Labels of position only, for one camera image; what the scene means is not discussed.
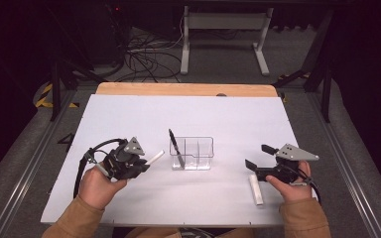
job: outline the desk organizer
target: desk organizer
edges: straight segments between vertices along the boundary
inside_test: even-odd
[[[170,155],[174,171],[207,171],[214,157],[214,140],[211,137],[176,137],[179,152],[170,142]],[[180,163],[182,157],[185,167]]]

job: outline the pen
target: pen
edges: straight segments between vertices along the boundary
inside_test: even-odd
[[[173,147],[175,147],[176,153],[178,153],[179,164],[181,164],[182,168],[185,168],[184,158],[182,158],[182,154],[179,151],[179,147],[178,147],[178,143],[176,142],[175,135],[173,135],[173,132],[171,129],[169,129],[169,135],[170,135],[170,140],[172,140]]]

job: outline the dark floor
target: dark floor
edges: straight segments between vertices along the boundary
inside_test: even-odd
[[[251,50],[257,34],[239,33],[230,41],[199,34],[191,40],[189,73],[160,81],[271,84],[279,75],[301,67],[315,36],[311,29],[281,33],[271,30],[263,51],[271,75],[264,77]],[[181,56],[179,46],[166,52]],[[158,56],[157,61],[172,71],[180,68],[179,62],[168,56]],[[116,80],[129,71],[124,67],[108,79]],[[134,80],[152,82],[144,77]],[[331,123],[326,124],[318,114],[320,90],[304,93],[301,88],[304,82],[298,79],[279,91],[285,92],[284,105],[299,146],[321,157],[312,163],[312,168],[332,236],[381,237],[381,176],[343,107],[338,87],[332,85]],[[75,133],[88,97],[96,87],[92,81],[80,81],[77,91],[63,93],[65,103],[77,102],[79,107],[64,110],[56,122],[50,122],[51,108],[39,108],[7,153],[0,164],[0,237],[40,237],[48,227],[40,219],[66,155],[66,145],[58,141]],[[36,169],[25,173],[35,161]],[[282,229],[260,229],[259,237],[283,237]],[[100,227],[95,237],[111,237],[111,232],[110,227]]]

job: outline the brown sleeve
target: brown sleeve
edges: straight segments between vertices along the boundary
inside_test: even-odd
[[[48,237],[92,237],[104,210],[95,209],[77,196],[66,208],[57,223],[43,234]]]
[[[315,198],[285,202],[280,213],[286,238],[330,237],[326,216]]]

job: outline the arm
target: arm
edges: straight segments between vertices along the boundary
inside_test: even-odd
[[[96,167],[88,170],[80,183],[78,196],[43,237],[92,237],[104,207],[125,185],[126,180],[111,182]]]
[[[299,168],[308,176],[311,168],[305,161],[299,162]],[[286,238],[330,237],[326,216],[315,198],[312,188],[307,186],[291,186],[272,176],[267,181],[276,188],[284,198],[280,213],[284,220]]]

